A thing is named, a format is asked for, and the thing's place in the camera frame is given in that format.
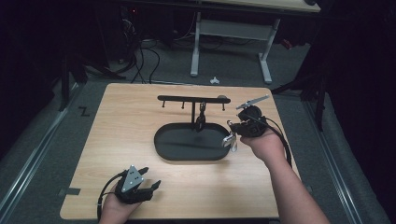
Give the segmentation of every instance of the small white object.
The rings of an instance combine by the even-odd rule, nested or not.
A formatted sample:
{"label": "small white object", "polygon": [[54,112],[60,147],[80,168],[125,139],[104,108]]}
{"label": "small white object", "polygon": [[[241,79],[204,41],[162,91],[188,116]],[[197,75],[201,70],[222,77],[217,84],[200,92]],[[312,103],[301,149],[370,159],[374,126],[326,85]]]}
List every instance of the small white object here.
{"label": "small white object", "polygon": [[238,145],[236,144],[236,139],[233,140],[233,144],[231,145],[231,152],[235,152],[238,149]]}
{"label": "small white object", "polygon": [[210,83],[212,84],[219,84],[220,81],[218,81],[218,79],[216,77],[213,77],[213,79],[210,79]]}

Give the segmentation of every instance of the desk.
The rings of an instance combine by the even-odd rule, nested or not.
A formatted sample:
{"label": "desk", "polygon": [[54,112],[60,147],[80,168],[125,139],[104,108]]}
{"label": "desk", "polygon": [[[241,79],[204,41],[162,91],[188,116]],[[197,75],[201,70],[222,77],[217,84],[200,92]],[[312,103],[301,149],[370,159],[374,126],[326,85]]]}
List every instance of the desk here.
{"label": "desk", "polygon": [[[208,105],[205,116],[206,122],[229,130],[226,121],[238,121],[235,108],[265,94],[270,98],[256,106],[283,130],[272,94],[265,88],[108,85],[70,184],[80,193],[66,195],[61,217],[95,219],[101,189],[131,164],[149,168],[145,182],[162,181],[152,200],[132,218],[278,217],[268,170],[246,145],[238,142],[238,149],[219,161],[166,161],[153,142],[164,124],[191,121],[191,103],[184,109],[179,102],[166,102],[163,107],[158,95],[225,95],[231,99],[225,110],[222,105]],[[298,174],[295,163],[293,167]]]}
{"label": "desk", "polygon": [[[269,7],[280,10],[293,10],[302,12],[320,12],[318,5],[309,6],[304,0],[200,0],[199,3],[222,3],[222,4],[233,4],[239,6],[248,7]],[[275,19],[273,25],[253,25],[237,22],[227,21],[212,21],[212,20],[201,20],[201,13],[197,13],[197,20],[195,25],[195,43],[194,50],[192,52],[191,61],[191,76],[198,76],[198,63],[199,63],[199,41],[200,35],[219,35],[229,36],[236,38],[246,38],[255,40],[264,40],[266,44],[263,52],[259,54],[259,61],[262,67],[262,75],[265,83],[271,84],[271,74],[268,69],[267,57],[270,48],[274,42],[276,31],[280,19]]]}

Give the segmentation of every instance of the hand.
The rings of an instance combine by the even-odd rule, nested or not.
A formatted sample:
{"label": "hand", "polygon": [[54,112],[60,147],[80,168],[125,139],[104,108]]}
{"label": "hand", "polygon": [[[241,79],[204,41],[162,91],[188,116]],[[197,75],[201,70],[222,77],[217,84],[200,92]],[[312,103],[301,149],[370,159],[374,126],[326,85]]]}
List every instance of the hand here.
{"label": "hand", "polygon": [[274,162],[286,161],[283,144],[270,129],[260,137],[241,137],[241,142],[250,146],[254,155],[267,166]]}
{"label": "hand", "polygon": [[[110,192],[114,192],[117,184],[113,186]],[[126,204],[120,202],[114,193],[109,193],[106,196],[105,203],[102,209],[102,217],[100,224],[123,224],[128,220],[128,217],[141,203]]]}

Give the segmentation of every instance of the white desk leg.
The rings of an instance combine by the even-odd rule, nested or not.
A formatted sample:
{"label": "white desk leg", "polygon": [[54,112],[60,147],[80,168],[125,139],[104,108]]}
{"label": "white desk leg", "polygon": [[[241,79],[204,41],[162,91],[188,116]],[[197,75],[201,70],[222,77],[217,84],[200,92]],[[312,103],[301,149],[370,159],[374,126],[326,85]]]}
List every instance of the white desk leg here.
{"label": "white desk leg", "polygon": [[271,32],[269,34],[269,37],[268,37],[265,51],[264,51],[264,53],[259,54],[260,64],[262,65],[262,75],[264,76],[264,82],[267,84],[272,83],[270,70],[268,69],[268,64],[267,64],[267,57],[268,57],[268,53],[270,52],[271,46],[274,42],[274,38],[275,38],[277,27],[279,26],[279,23],[280,23],[280,19],[275,20],[274,25],[273,25]]}
{"label": "white desk leg", "polygon": [[197,22],[195,24],[195,43],[194,51],[192,52],[191,62],[191,77],[198,77],[198,64],[199,64],[199,35],[201,33],[201,12],[197,12]]}

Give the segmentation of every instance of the wooden tabletop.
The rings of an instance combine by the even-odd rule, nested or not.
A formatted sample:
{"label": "wooden tabletop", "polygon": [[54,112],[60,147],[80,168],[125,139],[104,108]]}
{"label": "wooden tabletop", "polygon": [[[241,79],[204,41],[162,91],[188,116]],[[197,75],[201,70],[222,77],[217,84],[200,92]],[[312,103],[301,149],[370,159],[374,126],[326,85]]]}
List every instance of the wooden tabletop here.
{"label": "wooden tabletop", "polygon": [[318,4],[309,6],[304,0],[202,0],[221,4],[243,5],[247,7],[269,7],[300,12],[320,12]]}
{"label": "wooden tabletop", "polygon": [[167,161],[157,154],[153,141],[163,125],[191,122],[191,103],[184,109],[179,102],[166,102],[163,107],[158,95],[225,95],[231,99],[225,110],[222,105],[207,105],[205,116],[206,122],[230,130],[227,120],[239,122],[235,108],[265,94],[270,98],[256,106],[283,130],[272,94],[265,88],[108,85],[70,184],[80,193],[66,195],[61,217],[96,219],[103,186],[130,165],[149,168],[144,183],[162,181],[151,201],[143,203],[131,218],[278,217],[268,170],[239,138],[238,149],[219,161]]}

